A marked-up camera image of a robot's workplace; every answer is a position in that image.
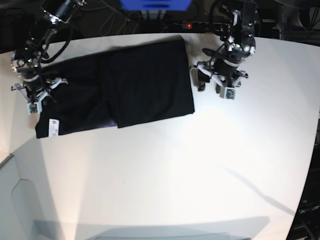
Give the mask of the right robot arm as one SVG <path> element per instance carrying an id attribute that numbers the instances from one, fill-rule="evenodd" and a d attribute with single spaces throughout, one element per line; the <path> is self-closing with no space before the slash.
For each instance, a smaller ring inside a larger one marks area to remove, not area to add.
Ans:
<path id="1" fill-rule="evenodd" d="M 41 5 L 44 16 L 29 31 L 23 47 L 13 52 L 11 67 L 22 79 L 22 84 L 11 89 L 23 94 L 28 103 L 35 105 L 41 94 L 51 95 L 48 84 L 43 80 L 41 64 L 53 62 L 66 49 L 72 39 L 72 27 L 62 49 L 52 57 L 47 54 L 58 27 L 68 24 L 72 16 L 85 4 L 85 0 L 45 0 Z"/>

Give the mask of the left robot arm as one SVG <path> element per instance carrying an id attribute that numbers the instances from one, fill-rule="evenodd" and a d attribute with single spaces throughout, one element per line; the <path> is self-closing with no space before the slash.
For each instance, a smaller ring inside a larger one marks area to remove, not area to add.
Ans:
<path id="1" fill-rule="evenodd" d="M 190 67 L 196 71 L 197 90 L 214 81 L 215 91 L 223 99 L 233 100 L 236 89 L 248 73 L 239 66 L 256 52 L 255 24 L 258 19 L 257 4 L 253 0 L 216 0 L 208 13 L 208 28 L 222 42 L 218 49 L 203 48 L 209 57 Z"/>

